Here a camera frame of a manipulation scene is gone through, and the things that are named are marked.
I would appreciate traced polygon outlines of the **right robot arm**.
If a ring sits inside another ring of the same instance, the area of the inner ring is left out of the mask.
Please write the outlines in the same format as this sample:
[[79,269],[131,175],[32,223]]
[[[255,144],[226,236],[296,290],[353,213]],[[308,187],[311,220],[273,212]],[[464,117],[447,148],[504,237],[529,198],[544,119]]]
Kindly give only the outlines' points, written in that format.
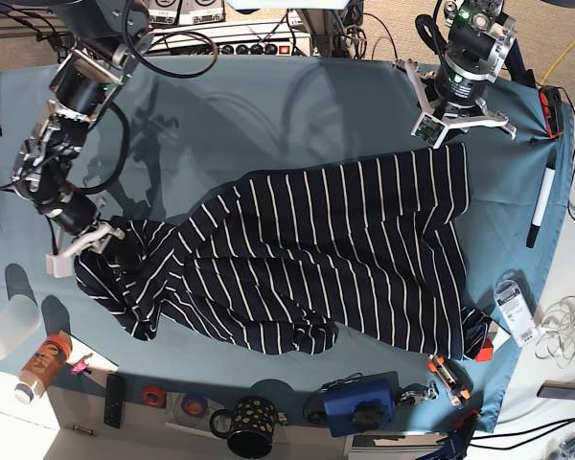
[[[147,16],[142,1],[128,1],[116,12],[119,26],[110,25],[96,1],[64,1],[54,7],[74,36],[74,44],[54,75],[54,94],[32,133],[23,142],[2,191],[30,201],[46,218],[52,251],[45,257],[47,272],[64,278],[73,274],[72,259],[86,250],[115,255],[127,265],[137,263],[127,255],[126,234],[101,217],[102,203],[91,196],[111,187],[127,160],[129,122],[114,99],[148,51],[153,33],[144,24],[134,30],[131,12]],[[80,155],[90,131],[106,111],[122,124],[120,153],[111,175],[93,187],[78,187],[68,174]]]

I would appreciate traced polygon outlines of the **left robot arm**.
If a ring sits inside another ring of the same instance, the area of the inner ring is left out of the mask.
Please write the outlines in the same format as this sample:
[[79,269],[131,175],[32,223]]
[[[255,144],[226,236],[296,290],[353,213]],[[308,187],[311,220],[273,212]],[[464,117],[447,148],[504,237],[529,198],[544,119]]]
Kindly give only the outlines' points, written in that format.
[[495,83],[517,38],[516,21],[502,1],[439,1],[432,15],[420,14],[418,35],[439,59],[425,71],[412,59],[397,59],[406,73],[421,112],[411,135],[438,149],[473,127],[497,128],[514,138],[517,129],[484,99]]

